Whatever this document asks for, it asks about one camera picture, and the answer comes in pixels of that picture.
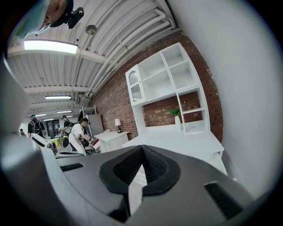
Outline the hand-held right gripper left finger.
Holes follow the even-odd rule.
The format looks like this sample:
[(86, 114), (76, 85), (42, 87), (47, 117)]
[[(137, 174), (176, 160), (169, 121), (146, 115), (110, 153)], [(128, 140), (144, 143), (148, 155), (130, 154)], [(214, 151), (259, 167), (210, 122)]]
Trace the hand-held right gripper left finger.
[(126, 187), (127, 194), (125, 196), (111, 193), (99, 177), (99, 169), (103, 163), (129, 150), (130, 147), (126, 147), (84, 157), (59, 158), (57, 163), (61, 168), (78, 163), (82, 165), (78, 169), (65, 170), (64, 174), (78, 193), (99, 211), (108, 215), (115, 210), (121, 210), (124, 208), (121, 204), (126, 198), (128, 213), (133, 215), (142, 203), (143, 184), (138, 183), (140, 174), (134, 173), (134, 180)]

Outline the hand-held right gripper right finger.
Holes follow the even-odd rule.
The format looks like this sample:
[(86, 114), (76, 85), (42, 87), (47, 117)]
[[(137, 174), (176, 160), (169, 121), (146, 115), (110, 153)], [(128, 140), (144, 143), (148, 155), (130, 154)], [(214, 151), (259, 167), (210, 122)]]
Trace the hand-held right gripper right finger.
[(223, 226), (242, 220), (254, 199), (239, 183), (203, 160), (152, 149), (175, 161), (180, 177), (166, 193), (143, 197), (132, 226)]

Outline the white box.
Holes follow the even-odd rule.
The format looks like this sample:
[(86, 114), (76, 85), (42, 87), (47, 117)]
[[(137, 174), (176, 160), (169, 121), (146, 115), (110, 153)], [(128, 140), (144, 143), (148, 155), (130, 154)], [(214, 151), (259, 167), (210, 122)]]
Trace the white box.
[(96, 139), (96, 140), (93, 141), (90, 145), (91, 145), (91, 147), (92, 147), (92, 149), (93, 149), (94, 152), (98, 153), (98, 152), (101, 151), (99, 139)]

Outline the small white side desk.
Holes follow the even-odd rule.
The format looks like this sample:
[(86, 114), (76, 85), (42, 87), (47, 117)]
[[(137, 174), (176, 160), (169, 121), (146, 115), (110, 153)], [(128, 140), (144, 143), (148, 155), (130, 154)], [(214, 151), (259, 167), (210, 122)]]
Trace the small white side desk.
[(106, 153), (121, 149), (123, 144), (129, 141), (128, 133), (130, 132), (108, 132), (94, 135), (94, 137), (97, 138), (100, 142), (100, 152)]

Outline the yellow-green table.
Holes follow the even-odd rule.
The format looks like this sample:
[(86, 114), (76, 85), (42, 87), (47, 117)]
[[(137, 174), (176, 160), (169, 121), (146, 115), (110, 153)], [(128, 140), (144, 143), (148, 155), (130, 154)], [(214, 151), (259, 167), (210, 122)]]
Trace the yellow-green table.
[(56, 147), (62, 148), (62, 140), (61, 138), (53, 138), (50, 140), (51, 143), (54, 143), (56, 145)]

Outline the grey panel board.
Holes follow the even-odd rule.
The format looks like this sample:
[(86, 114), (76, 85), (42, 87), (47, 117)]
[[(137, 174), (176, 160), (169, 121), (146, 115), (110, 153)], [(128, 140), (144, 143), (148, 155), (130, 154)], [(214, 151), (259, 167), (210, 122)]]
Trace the grey panel board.
[(89, 115), (88, 119), (93, 136), (104, 132), (102, 118), (100, 114)]

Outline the white metal rack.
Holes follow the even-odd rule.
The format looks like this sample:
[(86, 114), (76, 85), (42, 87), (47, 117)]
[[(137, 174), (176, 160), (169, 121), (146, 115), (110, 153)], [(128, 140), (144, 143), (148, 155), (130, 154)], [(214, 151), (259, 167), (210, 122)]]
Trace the white metal rack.
[(91, 125), (91, 123), (95, 122), (98, 114), (96, 111), (96, 106), (93, 107), (83, 107), (82, 106), (82, 113), (83, 113), (83, 118), (88, 119), (88, 124)]

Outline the white hutch shelf unit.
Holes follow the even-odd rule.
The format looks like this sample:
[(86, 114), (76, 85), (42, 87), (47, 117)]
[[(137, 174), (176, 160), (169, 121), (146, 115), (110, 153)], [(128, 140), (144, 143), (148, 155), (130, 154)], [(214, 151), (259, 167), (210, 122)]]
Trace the white hutch shelf unit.
[[(167, 98), (178, 100), (181, 120), (176, 130), (185, 134), (209, 132), (210, 117), (199, 75), (178, 42), (145, 59), (126, 72), (126, 82), (138, 134), (149, 132), (142, 107)], [(196, 92), (199, 107), (183, 109), (184, 95)]]

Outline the large ceiling light panel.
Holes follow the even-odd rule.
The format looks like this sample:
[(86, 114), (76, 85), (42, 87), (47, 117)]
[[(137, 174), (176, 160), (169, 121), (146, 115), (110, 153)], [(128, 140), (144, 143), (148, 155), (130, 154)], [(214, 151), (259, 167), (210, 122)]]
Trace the large ceiling light panel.
[(75, 54), (78, 49), (78, 46), (74, 44), (45, 40), (27, 40), (23, 42), (23, 45), (25, 50), (57, 51), (70, 54)]

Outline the round metal ceiling disc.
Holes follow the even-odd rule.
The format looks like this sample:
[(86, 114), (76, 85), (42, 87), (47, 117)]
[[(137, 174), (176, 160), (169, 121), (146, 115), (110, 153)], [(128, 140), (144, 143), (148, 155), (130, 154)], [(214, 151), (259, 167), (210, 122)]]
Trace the round metal ceiling disc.
[(95, 25), (88, 25), (86, 26), (85, 28), (85, 32), (88, 34), (88, 35), (94, 35), (97, 31), (97, 27)]

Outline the white ceiling pipe bundle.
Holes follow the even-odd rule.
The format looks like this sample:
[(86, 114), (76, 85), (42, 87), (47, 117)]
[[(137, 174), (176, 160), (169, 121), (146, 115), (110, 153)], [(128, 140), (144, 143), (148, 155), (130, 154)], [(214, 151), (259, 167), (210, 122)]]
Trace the white ceiling pipe bundle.
[(105, 74), (112, 69), (113, 65), (115, 65), (115, 63), (118, 62), (127, 53), (127, 51), (131, 50), (146, 37), (152, 35), (153, 33), (156, 33), (157, 31), (160, 31), (163, 28), (175, 28), (175, 23), (173, 22), (173, 20), (170, 19), (163, 11), (155, 8), (154, 12), (157, 14), (155, 18), (149, 20), (148, 22), (144, 23), (142, 26), (134, 30), (132, 33), (130, 33), (130, 35), (128, 35), (122, 42), (120, 42), (117, 47), (111, 52), (107, 60), (97, 72), (88, 91), (85, 93), (86, 97), (92, 97), (98, 85), (101, 84), (102, 80), (105, 78)]

